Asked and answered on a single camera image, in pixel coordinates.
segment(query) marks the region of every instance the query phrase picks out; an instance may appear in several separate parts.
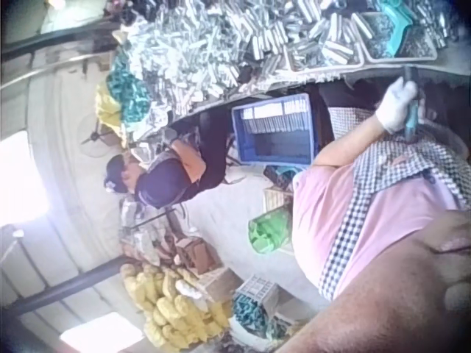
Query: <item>light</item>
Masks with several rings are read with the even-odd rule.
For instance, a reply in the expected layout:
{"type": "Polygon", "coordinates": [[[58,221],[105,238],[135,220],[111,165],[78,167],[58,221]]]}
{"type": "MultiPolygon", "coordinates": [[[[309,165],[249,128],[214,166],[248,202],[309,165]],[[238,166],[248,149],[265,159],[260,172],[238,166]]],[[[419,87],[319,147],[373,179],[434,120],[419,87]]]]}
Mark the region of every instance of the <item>light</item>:
{"type": "Polygon", "coordinates": [[[61,10],[65,7],[65,0],[48,0],[47,2],[56,10],[61,10]]]}
{"type": "Polygon", "coordinates": [[[139,342],[142,331],[118,313],[68,329],[60,339],[82,353],[116,353],[139,342]]]}
{"type": "Polygon", "coordinates": [[[20,131],[0,141],[0,227],[32,221],[49,209],[28,134],[20,131]]]}

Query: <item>black cap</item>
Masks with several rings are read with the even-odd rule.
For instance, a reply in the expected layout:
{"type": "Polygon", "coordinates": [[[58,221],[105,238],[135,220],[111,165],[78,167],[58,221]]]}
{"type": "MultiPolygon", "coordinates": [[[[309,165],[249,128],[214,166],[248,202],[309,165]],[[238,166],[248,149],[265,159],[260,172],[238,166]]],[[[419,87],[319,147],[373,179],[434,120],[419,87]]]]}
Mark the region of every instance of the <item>black cap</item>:
{"type": "Polygon", "coordinates": [[[114,193],[127,193],[127,186],[123,183],[121,173],[124,171],[124,158],[118,154],[110,159],[106,165],[106,177],[103,186],[114,193]]]}

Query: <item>black and white checkered apron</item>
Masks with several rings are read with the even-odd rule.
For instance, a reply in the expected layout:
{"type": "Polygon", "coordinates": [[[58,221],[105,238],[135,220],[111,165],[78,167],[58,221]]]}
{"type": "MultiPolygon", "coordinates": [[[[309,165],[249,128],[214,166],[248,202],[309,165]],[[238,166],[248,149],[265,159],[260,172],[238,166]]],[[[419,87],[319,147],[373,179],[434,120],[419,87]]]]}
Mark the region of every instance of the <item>black and white checkered apron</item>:
{"type": "MultiPolygon", "coordinates": [[[[336,138],[372,114],[368,110],[356,108],[330,108],[329,112],[336,138]]],[[[405,143],[401,135],[388,136],[373,143],[354,163],[353,197],[319,281],[319,292],[326,299],[333,299],[339,280],[352,257],[372,197],[418,174],[432,174],[448,187],[463,207],[470,209],[471,166],[450,148],[421,132],[414,144],[405,143]],[[406,157],[405,161],[392,165],[401,156],[406,157]]]]}

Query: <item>blue plastic crate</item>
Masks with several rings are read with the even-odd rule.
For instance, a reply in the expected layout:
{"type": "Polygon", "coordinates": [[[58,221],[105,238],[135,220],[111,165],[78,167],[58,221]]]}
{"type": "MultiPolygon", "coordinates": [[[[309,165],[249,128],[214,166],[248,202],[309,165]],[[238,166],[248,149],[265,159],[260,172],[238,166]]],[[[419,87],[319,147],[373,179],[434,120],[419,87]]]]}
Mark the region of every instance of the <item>blue plastic crate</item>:
{"type": "Polygon", "coordinates": [[[319,151],[307,93],[234,107],[232,117],[238,154],[243,163],[304,167],[312,163],[319,151]],[[293,111],[294,102],[301,104],[303,111],[286,114],[293,111]]]}

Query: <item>concrete floor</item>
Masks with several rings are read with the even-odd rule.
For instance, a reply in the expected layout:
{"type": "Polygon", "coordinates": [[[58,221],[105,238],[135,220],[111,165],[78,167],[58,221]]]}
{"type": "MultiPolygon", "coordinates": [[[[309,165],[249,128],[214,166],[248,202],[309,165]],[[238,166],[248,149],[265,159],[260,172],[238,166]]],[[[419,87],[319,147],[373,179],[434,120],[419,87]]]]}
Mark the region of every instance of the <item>concrete floor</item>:
{"type": "Polygon", "coordinates": [[[328,302],[306,279],[292,255],[259,255],[249,244],[248,222],[263,214],[263,190],[270,186],[262,176],[249,176],[238,184],[207,190],[183,204],[188,217],[183,219],[179,212],[180,224],[187,235],[196,228],[214,246],[221,261],[242,279],[252,274],[269,279],[319,312],[328,302]]]}

